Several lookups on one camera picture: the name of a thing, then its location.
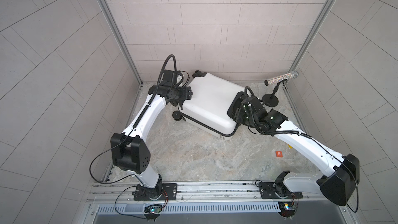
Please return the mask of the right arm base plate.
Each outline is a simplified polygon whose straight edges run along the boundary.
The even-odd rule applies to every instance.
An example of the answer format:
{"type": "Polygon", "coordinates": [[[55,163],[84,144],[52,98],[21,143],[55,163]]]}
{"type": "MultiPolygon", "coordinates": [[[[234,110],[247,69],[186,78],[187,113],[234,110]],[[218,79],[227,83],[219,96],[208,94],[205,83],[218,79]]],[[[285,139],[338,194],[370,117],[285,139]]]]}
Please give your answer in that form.
{"type": "Polygon", "coordinates": [[[262,199],[301,199],[303,194],[301,192],[290,192],[283,183],[276,183],[274,181],[260,181],[256,180],[255,185],[260,190],[262,199]]]}

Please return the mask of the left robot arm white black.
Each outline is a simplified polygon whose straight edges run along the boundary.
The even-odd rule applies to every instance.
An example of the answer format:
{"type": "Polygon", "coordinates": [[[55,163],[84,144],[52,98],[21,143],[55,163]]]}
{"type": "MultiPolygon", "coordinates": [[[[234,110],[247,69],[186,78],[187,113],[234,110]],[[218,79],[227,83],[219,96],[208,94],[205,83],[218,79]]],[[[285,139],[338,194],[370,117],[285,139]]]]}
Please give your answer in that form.
{"type": "Polygon", "coordinates": [[[150,165],[151,153],[146,145],[150,129],[167,104],[182,105],[192,96],[192,89],[188,86],[152,86],[131,124],[110,139],[113,165],[140,181],[145,198],[156,200],[162,195],[162,177],[150,165]]]}

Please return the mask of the white hard-shell suitcase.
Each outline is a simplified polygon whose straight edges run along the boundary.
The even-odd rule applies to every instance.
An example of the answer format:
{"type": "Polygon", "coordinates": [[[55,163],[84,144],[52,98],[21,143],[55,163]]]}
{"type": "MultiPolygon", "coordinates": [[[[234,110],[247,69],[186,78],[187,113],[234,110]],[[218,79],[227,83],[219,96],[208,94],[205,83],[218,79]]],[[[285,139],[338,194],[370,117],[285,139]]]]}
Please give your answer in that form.
{"type": "Polygon", "coordinates": [[[174,120],[184,120],[220,139],[231,139],[240,126],[233,115],[244,98],[244,87],[199,70],[193,73],[189,87],[192,98],[173,112],[174,120]]]}

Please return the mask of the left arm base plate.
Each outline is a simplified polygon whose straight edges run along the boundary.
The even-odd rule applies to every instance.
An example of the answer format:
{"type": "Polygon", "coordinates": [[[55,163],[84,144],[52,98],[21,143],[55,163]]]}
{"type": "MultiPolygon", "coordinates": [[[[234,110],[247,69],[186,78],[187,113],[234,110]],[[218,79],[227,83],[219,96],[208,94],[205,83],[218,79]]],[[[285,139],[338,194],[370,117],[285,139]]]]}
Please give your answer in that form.
{"type": "Polygon", "coordinates": [[[176,183],[165,183],[155,188],[147,188],[138,184],[132,195],[134,201],[164,201],[166,197],[168,200],[176,200],[177,187],[176,183]]]}

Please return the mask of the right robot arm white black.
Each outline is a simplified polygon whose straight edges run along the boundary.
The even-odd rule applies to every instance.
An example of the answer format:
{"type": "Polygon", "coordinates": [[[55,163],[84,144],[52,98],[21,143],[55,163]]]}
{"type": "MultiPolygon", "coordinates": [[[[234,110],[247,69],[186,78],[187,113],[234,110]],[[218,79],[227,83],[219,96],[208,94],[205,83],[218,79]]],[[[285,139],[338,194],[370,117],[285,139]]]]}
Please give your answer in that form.
{"type": "Polygon", "coordinates": [[[282,113],[267,111],[256,96],[239,92],[227,113],[237,123],[290,145],[318,168],[314,174],[283,171],[273,185],[276,196],[285,199],[290,193],[308,192],[323,195],[336,205],[347,205],[360,180],[357,157],[344,156],[319,143],[282,113]]]}

